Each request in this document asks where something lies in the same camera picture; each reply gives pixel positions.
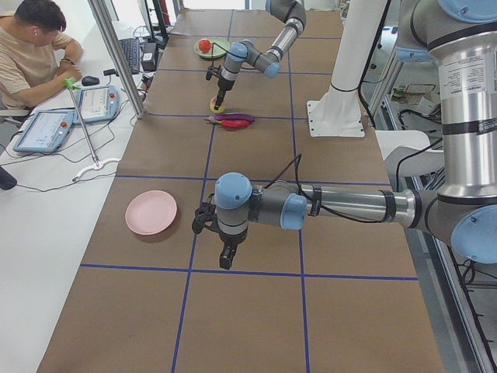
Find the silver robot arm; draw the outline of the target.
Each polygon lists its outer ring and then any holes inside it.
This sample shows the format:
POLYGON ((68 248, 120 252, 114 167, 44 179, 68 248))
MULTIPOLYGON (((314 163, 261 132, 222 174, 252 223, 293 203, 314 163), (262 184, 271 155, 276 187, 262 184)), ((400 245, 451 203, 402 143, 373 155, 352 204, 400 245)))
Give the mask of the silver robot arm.
POLYGON ((214 100, 215 110, 221 108, 226 92, 232 90, 244 63, 269 78, 275 77, 280 71, 280 62, 285 53, 304 32, 307 16, 300 2, 267 1, 266 11, 284 24, 267 51, 258 50, 250 40, 235 42, 228 49, 223 64, 208 70, 206 79, 212 76, 218 79, 218 92, 214 100))
POLYGON ((378 131, 381 153, 394 176, 438 169, 436 191, 361 192, 279 180, 254 186, 228 173, 215 186, 213 230, 224 243, 220 265, 229 269, 250 222, 298 230, 306 216, 335 215, 363 223, 397 222, 427 232, 479 263, 496 261, 496 3, 404 1, 401 51, 437 60, 443 149, 394 145, 378 131))

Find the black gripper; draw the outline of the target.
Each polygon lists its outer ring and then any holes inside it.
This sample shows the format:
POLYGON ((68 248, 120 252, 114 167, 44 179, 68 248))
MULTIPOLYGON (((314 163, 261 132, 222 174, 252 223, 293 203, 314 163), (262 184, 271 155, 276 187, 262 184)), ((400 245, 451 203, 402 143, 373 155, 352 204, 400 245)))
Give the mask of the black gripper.
POLYGON ((243 232, 234 235, 225 232, 219 233, 221 241, 224 244, 219 257, 219 267, 221 269, 224 270, 231 269, 238 245, 242 244, 245 241, 247 234, 248 234, 247 230, 244 230, 243 232))
POLYGON ((226 92, 232 90, 235 83, 235 75, 233 74, 223 74, 220 73, 218 78, 218 93, 215 99, 215 108, 220 109, 223 102, 226 92))

